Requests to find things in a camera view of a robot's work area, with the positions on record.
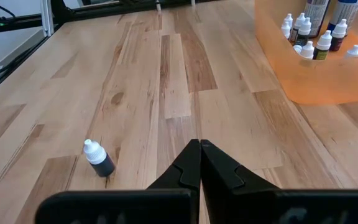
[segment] white dropper cap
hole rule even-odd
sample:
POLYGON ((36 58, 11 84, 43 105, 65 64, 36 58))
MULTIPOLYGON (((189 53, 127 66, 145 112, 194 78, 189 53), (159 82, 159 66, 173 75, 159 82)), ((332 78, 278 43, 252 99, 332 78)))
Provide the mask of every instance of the white dropper cap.
POLYGON ((90 139, 84 142, 84 153, 90 164, 97 165, 105 160, 107 153, 98 142, 90 139))
POLYGON ((288 22, 284 22, 284 24, 281 26, 281 31, 283 32, 285 38, 288 39, 290 37, 291 27, 288 25, 288 22))
POLYGON ((294 24, 294 28, 299 29, 302 26, 302 23, 306 20, 305 18, 305 13, 301 13, 298 18, 296 18, 295 24, 294 24))
POLYGON ((352 49, 348 50, 345 54, 345 58, 358 57, 358 45, 353 46, 352 49))
POLYGON ((347 29, 347 24, 346 24, 346 19, 341 20, 340 23, 338 23, 335 26, 335 29, 333 31, 333 37, 335 38, 343 38, 346 35, 346 29, 347 29))
POLYGON ((287 16, 286 16, 286 18, 284 19, 284 23, 285 23, 285 22, 288 22, 288 25, 290 26, 290 28, 292 28, 292 21, 293 21, 293 19, 292 19, 292 14, 291 14, 291 13, 288 13, 287 16))
POLYGON ((308 41, 308 43, 302 47, 301 56, 307 59, 313 59, 313 53, 313 41, 308 41))
POLYGON ((293 46, 293 49, 294 49, 298 54, 301 54, 302 46, 300 46, 300 45, 294 45, 294 46, 293 46))
POLYGON ((318 40, 316 48, 319 50, 329 50, 332 39, 333 37, 331 36, 331 31, 327 30, 318 40))
POLYGON ((309 35, 311 31, 311 22, 310 22, 310 17, 307 17, 305 19, 305 21, 302 23, 298 34, 300 35, 309 35))

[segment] wood grain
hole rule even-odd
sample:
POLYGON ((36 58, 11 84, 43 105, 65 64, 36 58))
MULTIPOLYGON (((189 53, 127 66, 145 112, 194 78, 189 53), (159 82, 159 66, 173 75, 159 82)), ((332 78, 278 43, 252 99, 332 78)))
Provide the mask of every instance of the wood grain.
MULTIPOLYGON (((0 85, 0 223, 63 190, 144 189, 193 138, 284 188, 358 188, 358 103, 288 100, 253 0, 64 24, 0 85), (98 177, 95 139, 116 165, 98 177)), ((203 197, 200 223, 209 223, 203 197)))

